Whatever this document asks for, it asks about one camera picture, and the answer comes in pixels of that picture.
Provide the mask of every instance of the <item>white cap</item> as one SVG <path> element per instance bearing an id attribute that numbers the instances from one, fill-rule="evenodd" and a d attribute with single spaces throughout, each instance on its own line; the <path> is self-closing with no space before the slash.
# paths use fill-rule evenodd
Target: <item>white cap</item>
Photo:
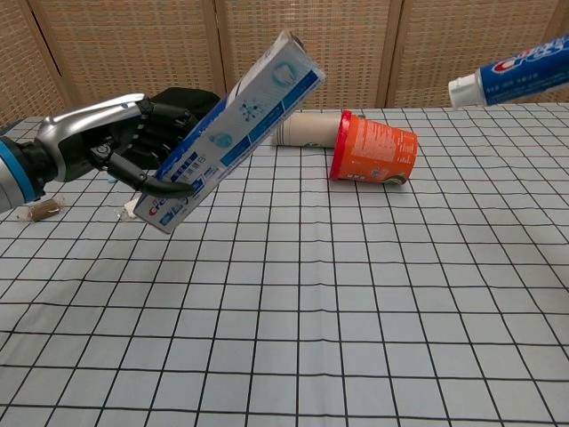
<path id="1" fill-rule="evenodd" d="M 448 94 L 455 108 L 467 107 L 468 105 L 485 105 L 481 92 L 482 89 L 478 87 L 475 74 L 459 77 L 448 84 Z"/>

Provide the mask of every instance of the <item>robotic arm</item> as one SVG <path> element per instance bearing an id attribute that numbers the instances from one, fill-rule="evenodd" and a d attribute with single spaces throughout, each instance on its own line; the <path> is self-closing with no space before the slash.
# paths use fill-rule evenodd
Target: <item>robotic arm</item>
<path id="1" fill-rule="evenodd" d="M 73 181 L 93 169 L 151 196 L 191 196 L 188 184 L 159 181 L 144 169 L 158 168 L 218 100 L 181 88 L 152 100 L 133 93 L 46 117 L 32 142 L 0 136 L 0 213 L 38 200 L 49 181 Z"/>

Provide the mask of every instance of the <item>white toothpaste box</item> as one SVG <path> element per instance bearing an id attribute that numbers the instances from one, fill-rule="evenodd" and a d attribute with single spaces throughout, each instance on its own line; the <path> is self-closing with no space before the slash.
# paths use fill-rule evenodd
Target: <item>white toothpaste box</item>
<path id="1" fill-rule="evenodd" d="M 300 41 L 283 31 L 156 171 L 160 180 L 191 184 L 194 195 L 142 195 L 134 214 L 172 233 L 324 80 Z"/>

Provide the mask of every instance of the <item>orange paper cup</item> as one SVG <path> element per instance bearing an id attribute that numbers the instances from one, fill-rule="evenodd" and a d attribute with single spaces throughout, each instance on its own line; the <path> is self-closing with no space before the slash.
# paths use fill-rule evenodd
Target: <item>orange paper cup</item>
<path id="1" fill-rule="evenodd" d="M 417 135 L 344 111 L 330 178 L 404 184 L 419 147 Z"/>

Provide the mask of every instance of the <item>grid tablecloth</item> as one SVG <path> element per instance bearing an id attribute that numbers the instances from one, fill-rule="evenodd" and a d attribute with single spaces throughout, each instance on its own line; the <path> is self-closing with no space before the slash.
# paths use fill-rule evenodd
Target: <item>grid tablecloth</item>
<path id="1" fill-rule="evenodd" d="M 171 236 L 104 173 L 5 214 L 0 425 L 569 425 L 569 104 L 352 111 L 410 182 L 266 143 Z"/>

